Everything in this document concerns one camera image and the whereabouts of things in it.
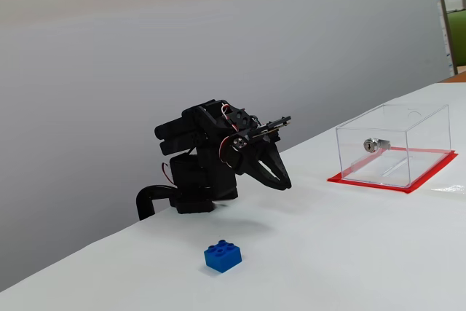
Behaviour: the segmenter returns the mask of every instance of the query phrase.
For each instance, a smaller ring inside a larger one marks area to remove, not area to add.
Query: silver object
[[[390,141],[379,138],[368,138],[364,141],[364,149],[369,153],[377,152],[379,149],[390,149]]]

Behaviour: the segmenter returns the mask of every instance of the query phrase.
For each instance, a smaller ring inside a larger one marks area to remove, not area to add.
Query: red base plate
[[[443,158],[439,163],[437,163],[434,167],[432,167],[432,169],[427,171],[423,176],[415,180],[415,182],[413,182],[410,185],[410,187],[394,187],[394,186],[387,186],[387,185],[368,184],[366,182],[343,180],[341,178],[341,173],[338,173],[335,176],[328,178],[327,181],[337,182],[339,184],[355,185],[355,186],[362,186],[362,187],[373,187],[375,189],[391,189],[393,191],[411,193],[415,189],[418,189],[424,182],[432,178],[436,173],[438,173],[444,167],[446,167],[446,165],[449,164],[452,160],[454,160],[457,155],[458,154],[454,153],[454,151],[450,151],[450,153],[448,153],[448,155],[445,158]]]

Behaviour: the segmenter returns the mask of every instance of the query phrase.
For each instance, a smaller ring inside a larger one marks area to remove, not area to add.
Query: white table
[[[449,103],[459,153],[412,194],[326,182],[329,130],[283,153],[291,190],[238,177],[239,199],[162,211],[7,289],[0,310],[466,310],[466,84],[397,102]],[[222,238],[244,260],[219,274],[203,251]]]

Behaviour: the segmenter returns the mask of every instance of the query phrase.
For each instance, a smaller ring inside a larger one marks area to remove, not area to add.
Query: red wire
[[[220,158],[220,160],[223,162],[223,163],[226,163],[226,165],[228,165],[229,167],[232,167],[230,164],[228,164],[228,162],[225,162],[223,159],[221,159],[221,148],[222,146],[224,145],[225,141],[228,139],[229,136],[225,137],[222,142],[220,142],[220,147],[218,148],[218,158]]]
[[[172,185],[175,185],[175,183],[173,183],[173,181],[170,180],[170,178],[168,177],[167,173],[165,172],[165,166],[168,166],[167,163],[163,162],[162,163],[162,172],[163,172],[163,175],[165,175],[165,178],[167,178],[167,180],[172,184]]]
[[[228,118],[228,116],[225,114],[224,107],[229,108],[230,105],[229,105],[229,104],[226,104],[226,105],[223,105],[223,106],[221,107],[221,113],[223,114],[223,116],[225,117],[225,119],[228,120],[229,118]],[[233,129],[236,130],[236,132],[239,131],[239,129],[238,129],[238,127],[237,127],[236,125],[232,124],[232,127],[233,127]]]

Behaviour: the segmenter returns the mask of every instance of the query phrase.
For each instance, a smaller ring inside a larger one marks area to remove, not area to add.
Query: green object
[[[448,14],[451,50],[457,66],[466,66],[466,10]]]

